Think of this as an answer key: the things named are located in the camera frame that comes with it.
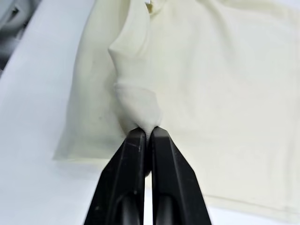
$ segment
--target white background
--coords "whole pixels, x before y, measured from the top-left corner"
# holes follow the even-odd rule
[[[43,0],[0,79],[0,224],[82,225],[100,169],[52,160],[93,0]],[[150,192],[146,223],[151,224]],[[284,225],[210,208],[214,225]]]

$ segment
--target white table surface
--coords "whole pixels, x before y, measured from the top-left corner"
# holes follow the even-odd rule
[[[82,225],[100,170],[52,160],[93,0],[43,0],[0,79],[0,225]],[[145,225],[151,224],[150,194]],[[210,208],[214,225],[284,225]]]

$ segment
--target white cloth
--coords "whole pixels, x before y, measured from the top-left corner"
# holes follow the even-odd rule
[[[299,9],[275,0],[97,1],[57,158],[109,159],[160,125],[208,204],[299,217]]]

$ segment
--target cream fabric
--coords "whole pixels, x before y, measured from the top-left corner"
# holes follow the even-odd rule
[[[98,0],[56,158],[105,163],[160,125],[208,204],[298,220],[298,25],[275,0]]]

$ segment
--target white t-shirt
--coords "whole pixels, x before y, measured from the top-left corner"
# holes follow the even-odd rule
[[[104,165],[129,130],[160,125],[208,205],[296,221],[298,22],[276,0],[98,0],[56,158]]]

